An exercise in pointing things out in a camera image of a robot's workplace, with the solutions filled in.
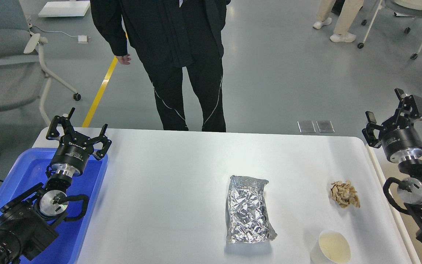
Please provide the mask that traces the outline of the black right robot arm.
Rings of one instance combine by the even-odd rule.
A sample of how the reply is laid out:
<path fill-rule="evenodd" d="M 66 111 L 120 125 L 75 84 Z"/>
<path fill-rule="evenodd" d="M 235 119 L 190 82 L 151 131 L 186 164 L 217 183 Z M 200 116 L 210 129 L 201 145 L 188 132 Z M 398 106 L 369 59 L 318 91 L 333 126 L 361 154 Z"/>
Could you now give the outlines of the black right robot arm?
<path fill-rule="evenodd" d="M 379 125 L 367 111 L 362 130 L 367 144 L 382 148 L 387 160 L 396 163 L 405 179 L 389 177 L 382 186 L 388 202 L 398 212 L 411 216 L 419 227 L 416 238 L 422 243 L 422 140 L 414 123 L 422 121 L 422 98 L 396 88 L 399 105 L 394 114 Z"/>

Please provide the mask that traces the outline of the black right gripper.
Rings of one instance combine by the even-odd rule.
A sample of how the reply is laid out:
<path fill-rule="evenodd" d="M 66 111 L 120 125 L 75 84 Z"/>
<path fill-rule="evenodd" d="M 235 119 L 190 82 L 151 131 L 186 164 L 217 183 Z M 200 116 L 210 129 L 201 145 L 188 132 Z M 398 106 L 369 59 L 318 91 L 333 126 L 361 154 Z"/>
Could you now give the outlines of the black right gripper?
<path fill-rule="evenodd" d="M 422 121 L 422 98 L 407 95 L 400 88 L 394 92 L 400 101 L 394 114 L 378 125 L 374 113 L 366 111 L 368 122 L 362 134 L 370 147 L 382 147 L 389 162 L 419 159 L 422 157 L 422 141 L 413 126 Z M 396 126 L 407 128 L 396 129 Z"/>

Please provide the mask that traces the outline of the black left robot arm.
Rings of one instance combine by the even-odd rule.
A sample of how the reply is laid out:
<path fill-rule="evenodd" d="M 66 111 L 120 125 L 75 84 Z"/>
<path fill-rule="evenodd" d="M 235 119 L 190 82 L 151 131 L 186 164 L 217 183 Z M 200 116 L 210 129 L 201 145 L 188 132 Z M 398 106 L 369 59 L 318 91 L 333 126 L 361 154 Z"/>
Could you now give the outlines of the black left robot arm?
<path fill-rule="evenodd" d="M 72 264 L 79 255 L 112 141 L 108 125 L 96 137 L 76 131 L 73 113 L 48 127 L 57 149 L 24 152 L 0 188 L 0 264 Z"/>

